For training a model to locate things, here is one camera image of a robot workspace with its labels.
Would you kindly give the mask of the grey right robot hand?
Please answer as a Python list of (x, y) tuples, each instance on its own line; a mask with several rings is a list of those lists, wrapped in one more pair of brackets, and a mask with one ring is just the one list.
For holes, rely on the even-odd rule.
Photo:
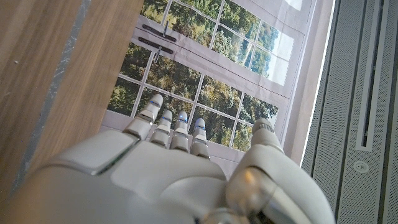
[(154, 95), (121, 132), (105, 131), (36, 170), (2, 223), (333, 223), (316, 182), (288, 158), (266, 119), (231, 177), (212, 162), (203, 119), (187, 137)]

